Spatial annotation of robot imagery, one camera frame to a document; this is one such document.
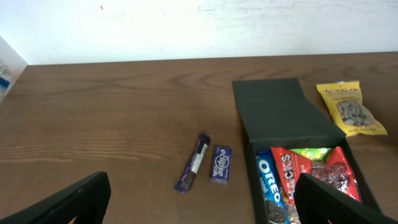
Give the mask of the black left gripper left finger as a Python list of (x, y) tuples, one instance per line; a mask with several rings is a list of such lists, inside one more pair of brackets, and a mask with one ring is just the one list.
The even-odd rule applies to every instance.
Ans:
[(104, 171), (95, 172), (57, 193), (1, 220), (1, 223), (102, 224), (111, 198)]

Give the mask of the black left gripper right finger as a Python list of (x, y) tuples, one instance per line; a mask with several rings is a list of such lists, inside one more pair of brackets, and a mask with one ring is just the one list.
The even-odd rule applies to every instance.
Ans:
[(307, 173), (298, 178), (294, 201), (302, 223), (397, 224)]

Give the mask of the red snack bag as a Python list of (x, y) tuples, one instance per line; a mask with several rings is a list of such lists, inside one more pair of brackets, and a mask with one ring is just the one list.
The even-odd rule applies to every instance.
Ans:
[(295, 186), (300, 174), (303, 173), (310, 174), (334, 189), (361, 201), (357, 181), (341, 147), (333, 148), (324, 163), (313, 161), (282, 147), (272, 147), (271, 153), (290, 203), (294, 203)]

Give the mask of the blue Oreo cookie pack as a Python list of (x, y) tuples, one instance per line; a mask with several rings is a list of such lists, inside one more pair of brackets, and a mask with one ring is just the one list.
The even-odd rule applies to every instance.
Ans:
[(269, 223), (288, 224), (289, 218), (271, 151), (268, 149), (257, 152), (256, 162)]

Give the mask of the green Haribo gummy bag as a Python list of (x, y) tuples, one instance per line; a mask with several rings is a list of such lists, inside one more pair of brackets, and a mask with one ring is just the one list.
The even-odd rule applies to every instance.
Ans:
[(300, 149), (290, 149), (290, 151), (297, 153), (311, 161), (322, 162), (328, 157), (331, 148), (321, 147), (321, 148), (300, 148)]

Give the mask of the dark purple chocolate bar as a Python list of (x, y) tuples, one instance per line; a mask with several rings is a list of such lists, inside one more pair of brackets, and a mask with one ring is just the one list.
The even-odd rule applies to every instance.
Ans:
[(175, 190), (180, 193), (190, 191), (210, 142), (210, 137), (205, 133), (198, 135), (198, 141), (194, 148), (194, 152), (184, 167), (178, 182), (175, 184)]

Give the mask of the yellow nut snack bag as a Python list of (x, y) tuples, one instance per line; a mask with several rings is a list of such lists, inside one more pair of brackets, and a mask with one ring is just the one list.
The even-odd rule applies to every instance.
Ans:
[(348, 137), (387, 134), (385, 127), (363, 106), (359, 81), (323, 83), (316, 88), (332, 120)]

